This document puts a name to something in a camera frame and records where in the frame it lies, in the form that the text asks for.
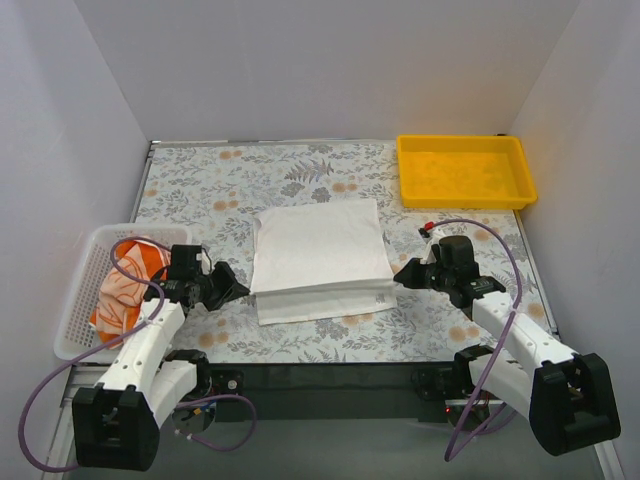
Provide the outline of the white towel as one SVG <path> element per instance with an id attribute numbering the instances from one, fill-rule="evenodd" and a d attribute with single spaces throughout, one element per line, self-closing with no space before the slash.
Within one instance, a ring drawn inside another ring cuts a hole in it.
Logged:
<path id="1" fill-rule="evenodd" d="M 396 306 L 373 199 L 271 208 L 254 217 L 253 237 L 250 291 L 261 326 Z"/>

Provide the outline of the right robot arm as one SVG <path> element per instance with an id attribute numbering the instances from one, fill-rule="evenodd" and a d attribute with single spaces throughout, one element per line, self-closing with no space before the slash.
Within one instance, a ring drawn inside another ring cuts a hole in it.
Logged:
<path id="1" fill-rule="evenodd" d="M 469 238 L 448 236 L 430 244 L 395 275 L 402 286 L 433 290 L 471 321 L 495 335 L 495 347 L 468 347 L 454 356 L 466 394 L 488 392 L 526 417 L 549 454 L 559 456 L 621 433 L 606 362 L 579 354 L 517 311 L 506 288 L 483 276 Z"/>

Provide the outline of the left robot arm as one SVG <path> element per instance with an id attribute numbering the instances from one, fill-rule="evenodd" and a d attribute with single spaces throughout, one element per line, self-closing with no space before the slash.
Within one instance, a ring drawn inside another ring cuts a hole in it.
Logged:
<path id="1" fill-rule="evenodd" d="M 174 336 L 188 313 L 208 311 L 248 295 L 228 263 L 202 265 L 201 245 L 175 244 L 169 263 L 143 278 L 112 256 L 124 277 L 145 286 L 134 327 L 92 387 L 72 400 L 76 459 L 82 467 L 146 471 L 156 458 L 160 429 L 178 410 L 206 410 L 220 402 L 242 401 L 239 389 L 211 372 L 205 353 L 174 350 Z"/>

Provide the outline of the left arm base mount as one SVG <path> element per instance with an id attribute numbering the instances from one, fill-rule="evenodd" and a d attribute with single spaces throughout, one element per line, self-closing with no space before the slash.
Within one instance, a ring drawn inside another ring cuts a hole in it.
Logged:
<path id="1" fill-rule="evenodd" d="M 240 395 L 243 392 L 243 379 L 240 371 L 211 370 L 209 380 L 181 399 L 181 403 L 196 400 L 198 403 L 171 414 L 175 428 L 187 435 L 199 435 L 222 424 L 247 420 L 250 415 L 243 402 L 208 400 L 211 396 Z"/>

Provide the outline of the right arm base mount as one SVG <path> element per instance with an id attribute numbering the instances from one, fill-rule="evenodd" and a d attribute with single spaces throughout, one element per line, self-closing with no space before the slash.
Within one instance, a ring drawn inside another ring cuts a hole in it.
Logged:
<path id="1" fill-rule="evenodd" d="M 446 421 L 452 427 L 457 426 L 471 394 L 460 383 L 453 366 L 418 368 L 411 373 L 411 383 L 421 400 L 441 405 Z M 463 422 L 463 433 L 472 432 L 489 418 L 493 400 L 488 392 L 479 394 Z"/>

